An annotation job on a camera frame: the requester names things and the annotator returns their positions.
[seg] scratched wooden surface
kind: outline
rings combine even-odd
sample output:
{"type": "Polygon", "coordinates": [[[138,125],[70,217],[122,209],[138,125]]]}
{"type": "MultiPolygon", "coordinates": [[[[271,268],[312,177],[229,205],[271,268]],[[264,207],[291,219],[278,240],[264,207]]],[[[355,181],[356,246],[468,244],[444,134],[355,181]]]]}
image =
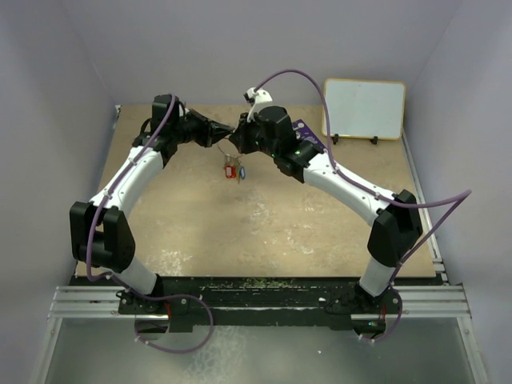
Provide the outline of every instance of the scratched wooden surface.
{"type": "MultiPolygon", "coordinates": [[[[236,126],[246,106],[189,106],[236,126]]],[[[322,139],[319,106],[289,106],[322,139]]],[[[126,159],[150,106],[124,106],[103,171],[104,186],[126,159]]],[[[235,148],[221,142],[230,153],[235,148]]],[[[345,139],[334,156],[348,169],[382,187],[414,190],[400,141],[345,139]]],[[[242,157],[246,180],[223,175],[217,147],[194,143],[178,148],[148,186],[129,218],[137,257],[165,275],[361,276],[370,258],[370,228],[350,209],[311,186],[281,174],[264,154],[242,157]]],[[[77,266],[79,275],[85,266],[77,266]]],[[[427,245],[403,267],[401,276],[431,277],[427,245]]]]}

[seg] aluminum frame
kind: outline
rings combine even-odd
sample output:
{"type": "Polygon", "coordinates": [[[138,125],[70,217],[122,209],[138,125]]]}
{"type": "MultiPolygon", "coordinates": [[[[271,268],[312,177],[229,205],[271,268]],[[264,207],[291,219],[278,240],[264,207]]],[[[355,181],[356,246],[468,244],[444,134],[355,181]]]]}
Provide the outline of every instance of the aluminum frame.
{"type": "MultiPolygon", "coordinates": [[[[409,163],[410,175],[413,179],[417,197],[425,202],[418,174],[405,133],[402,134],[402,148],[409,163]]],[[[427,210],[421,210],[422,221],[427,230],[432,228],[432,222],[427,210]]],[[[482,356],[474,338],[471,312],[462,286],[451,286],[442,262],[441,253],[435,236],[428,240],[432,261],[436,274],[442,276],[442,286],[397,286],[402,296],[404,318],[456,318],[461,333],[462,342],[470,364],[475,384],[487,384],[489,379],[482,356]]],[[[58,286],[52,301],[48,324],[43,340],[43,348],[38,356],[30,383],[44,383],[50,367],[52,355],[58,340],[62,320],[64,318],[135,318],[135,315],[120,315],[118,313],[119,299],[115,293],[117,286],[58,286]]],[[[372,318],[372,314],[353,315],[352,319],[372,318]]],[[[158,315],[137,315],[137,318],[158,319],[158,315]]]]}

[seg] wall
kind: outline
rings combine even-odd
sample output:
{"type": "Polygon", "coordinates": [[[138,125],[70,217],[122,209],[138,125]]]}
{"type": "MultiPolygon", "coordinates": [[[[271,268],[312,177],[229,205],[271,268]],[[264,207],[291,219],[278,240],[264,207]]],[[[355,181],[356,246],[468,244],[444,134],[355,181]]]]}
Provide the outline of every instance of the wall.
{"type": "Polygon", "coordinates": [[[114,103],[57,0],[0,1],[0,52],[0,381],[24,383],[73,270],[68,211],[98,184],[114,103]]]}
{"type": "MultiPolygon", "coordinates": [[[[169,91],[207,104],[287,67],[412,85],[461,0],[63,0],[116,103],[169,91]]],[[[318,103],[293,75],[282,103],[318,103]]]]}
{"type": "Polygon", "coordinates": [[[496,383],[512,377],[511,36],[512,2],[465,0],[410,92],[407,123],[427,200],[474,191],[438,241],[496,383]]]}

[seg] purple box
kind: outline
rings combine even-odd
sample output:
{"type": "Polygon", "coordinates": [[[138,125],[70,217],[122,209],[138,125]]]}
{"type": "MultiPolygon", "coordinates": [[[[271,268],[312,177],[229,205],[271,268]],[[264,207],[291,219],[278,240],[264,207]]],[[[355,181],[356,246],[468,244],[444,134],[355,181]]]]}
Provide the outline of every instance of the purple box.
{"type": "Polygon", "coordinates": [[[317,137],[316,134],[304,123],[303,120],[297,120],[296,122],[292,122],[291,126],[294,128],[294,131],[299,133],[300,138],[302,140],[307,140],[308,142],[312,142],[317,146],[325,149],[326,146],[323,145],[323,142],[317,137]]]}

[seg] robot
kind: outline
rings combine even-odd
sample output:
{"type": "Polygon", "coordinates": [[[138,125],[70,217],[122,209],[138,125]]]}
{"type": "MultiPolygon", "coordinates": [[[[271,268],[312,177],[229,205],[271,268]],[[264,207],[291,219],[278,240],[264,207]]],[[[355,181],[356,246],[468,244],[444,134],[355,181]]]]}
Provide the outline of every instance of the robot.
{"type": "MultiPolygon", "coordinates": [[[[148,270],[135,257],[135,240],[127,217],[150,180],[167,165],[180,144],[196,142],[209,148],[228,138],[240,154],[263,152],[283,175],[332,195],[371,227],[367,245],[371,259],[365,273],[343,294],[332,294],[329,300],[324,299],[326,312],[332,314],[335,299],[339,311],[348,315],[354,312],[381,314],[386,309],[384,303],[389,312],[391,300],[397,302],[390,291],[390,280],[403,256],[422,236],[418,210],[391,205],[340,178],[324,149],[298,138],[286,109],[274,105],[265,90],[250,88],[244,96],[250,110],[240,115],[236,128],[185,108],[175,96],[155,97],[152,116],[142,125],[121,169],[91,200],[76,202],[71,207],[74,258],[87,262],[89,252],[89,265],[101,268],[147,297],[176,293],[175,290],[169,292],[165,278],[148,270]]],[[[377,196],[416,203],[416,197],[407,190],[395,193],[368,182],[341,164],[335,166],[359,184],[374,190],[377,196]]],[[[123,303],[136,300],[128,290],[122,291],[119,297],[123,303]]],[[[160,313],[163,308],[142,299],[137,303],[139,307],[151,308],[152,313],[160,313]]]]}

